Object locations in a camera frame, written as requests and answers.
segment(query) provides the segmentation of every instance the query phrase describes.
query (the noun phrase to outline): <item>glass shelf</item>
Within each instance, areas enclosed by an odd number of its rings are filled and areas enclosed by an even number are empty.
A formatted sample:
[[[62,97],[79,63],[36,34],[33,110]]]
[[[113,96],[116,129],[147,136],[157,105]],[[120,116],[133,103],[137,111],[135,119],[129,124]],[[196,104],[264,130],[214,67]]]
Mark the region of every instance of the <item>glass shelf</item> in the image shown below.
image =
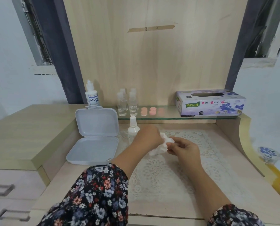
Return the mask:
[[[147,108],[147,115],[141,116],[141,108]],[[149,111],[151,107],[157,108],[156,115],[150,115]],[[203,117],[203,116],[195,116],[195,117],[181,117],[178,109],[175,105],[160,105],[160,106],[139,106],[138,115],[136,116],[137,120],[219,120],[219,119],[230,119],[234,120],[237,116],[214,116],[214,117]],[[127,114],[123,117],[118,115],[119,120],[129,120],[129,110]]]

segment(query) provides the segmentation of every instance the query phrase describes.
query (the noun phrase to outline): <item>brown tape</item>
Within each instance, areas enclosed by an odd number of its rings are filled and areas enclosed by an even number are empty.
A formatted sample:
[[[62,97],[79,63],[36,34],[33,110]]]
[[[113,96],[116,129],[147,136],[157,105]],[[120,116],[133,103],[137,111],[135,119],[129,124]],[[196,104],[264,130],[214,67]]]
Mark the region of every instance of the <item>brown tape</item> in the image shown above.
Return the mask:
[[[156,31],[156,30],[165,30],[165,29],[173,29],[174,25],[162,25],[162,26],[152,26],[152,27],[144,27],[144,28],[133,28],[129,29],[128,32],[145,32],[145,31]]]

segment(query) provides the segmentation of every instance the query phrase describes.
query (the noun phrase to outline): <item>blue and white patterned object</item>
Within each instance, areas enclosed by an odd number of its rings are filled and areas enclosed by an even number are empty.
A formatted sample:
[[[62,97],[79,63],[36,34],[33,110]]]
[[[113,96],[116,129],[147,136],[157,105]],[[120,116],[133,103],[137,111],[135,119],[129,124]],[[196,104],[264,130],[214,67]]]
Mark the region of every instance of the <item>blue and white patterned object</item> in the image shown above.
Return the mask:
[[[265,162],[265,163],[271,163],[274,164],[278,160],[280,160],[280,153],[277,152],[276,150],[273,150],[272,148],[267,148],[267,147],[259,147],[257,149],[260,158]]]

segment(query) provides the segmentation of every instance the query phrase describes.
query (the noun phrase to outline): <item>crumpled tissue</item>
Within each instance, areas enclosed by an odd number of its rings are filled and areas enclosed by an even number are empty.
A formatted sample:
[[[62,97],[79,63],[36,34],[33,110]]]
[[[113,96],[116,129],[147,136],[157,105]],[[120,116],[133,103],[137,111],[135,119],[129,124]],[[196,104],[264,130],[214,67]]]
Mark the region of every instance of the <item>crumpled tissue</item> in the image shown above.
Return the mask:
[[[161,135],[161,138],[164,139],[164,143],[160,144],[156,149],[151,150],[148,153],[150,156],[155,156],[155,155],[162,154],[162,153],[166,152],[167,151],[166,143],[168,143],[168,142],[174,143],[174,140],[172,138],[168,138],[165,133],[160,132],[160,135]]]

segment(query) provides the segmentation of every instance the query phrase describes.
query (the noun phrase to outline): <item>curved wooden side panel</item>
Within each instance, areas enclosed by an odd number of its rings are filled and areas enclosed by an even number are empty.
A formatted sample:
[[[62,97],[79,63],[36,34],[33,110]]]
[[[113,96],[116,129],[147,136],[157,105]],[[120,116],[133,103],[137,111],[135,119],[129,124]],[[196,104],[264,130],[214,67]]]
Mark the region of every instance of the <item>curved wooden side panel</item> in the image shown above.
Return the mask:
[[[261,160],[254,151],[249,133],[250,122],[250,117],[241,114],[235,120],[217,120],[216,125],[280,194],[280,171],[274,165]]]

